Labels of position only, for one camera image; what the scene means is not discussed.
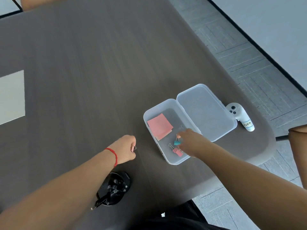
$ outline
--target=controller handle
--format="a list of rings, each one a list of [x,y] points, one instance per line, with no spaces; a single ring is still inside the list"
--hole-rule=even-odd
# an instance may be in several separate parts
[[[255,130],[253,122],[251,121],[250,117],[248,116],[248,114],[240,104],[236,102],[229,103],[226,106],[226,109],[229,110],[229,112],[235,116],[236,120],[242,123],[242,125],[246,128],[246,130],[248,131]]]

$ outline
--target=box lid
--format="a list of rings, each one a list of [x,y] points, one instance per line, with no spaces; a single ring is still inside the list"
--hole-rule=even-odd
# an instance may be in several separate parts
[[[214,142],[237,127],[238,122],[221,101],[204,84],[189,88],[177,96],[202,135]]]

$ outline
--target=dark wooden table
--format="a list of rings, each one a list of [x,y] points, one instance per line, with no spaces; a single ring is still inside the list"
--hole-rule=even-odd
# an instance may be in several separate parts
[[[121,229],[219,183],[201,161],[169,165],[148,132],[149,108],[196,84],[244,106],[216,143],[253,164],[274,152],[271,128],[167,0],[68,0],[0,21],[0,76],[24,70],[25,116],[0,125],[0,205],[135,135],[137,157],[117,166],[133,185],[112,207],[88,212],[78,229]]]

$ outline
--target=bracelet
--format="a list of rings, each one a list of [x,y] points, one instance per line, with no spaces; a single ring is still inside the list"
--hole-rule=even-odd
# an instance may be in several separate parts
[[[114,168],[115,168],[115,166],[117,166],[117,154],[115,153],[115,151],[113,149],[105,148],[105,150],[109,150],[110,152],[112,152],[115,155],[115,157],[116,157],[116,162],[114,164]]]

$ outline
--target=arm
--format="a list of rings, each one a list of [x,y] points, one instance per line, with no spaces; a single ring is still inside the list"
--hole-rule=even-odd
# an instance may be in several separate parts
[[[236,158],[190,129],[179,136],[180,149],[206,163],[260,229],[307,229],[306,190]]]
[[[289,141],[303,187],[307,189],[307,125],[291,128]]]
[[[109,148],[118,164],[135,158],[135,137],[125,135]],[[0,215],[0,229],[67,229],[89,208],[116,158],[104,150],[89,161],[25,197]]]
[[[20,0],[24,11],[34,9],[40,5],[51,3],[58,0]]]

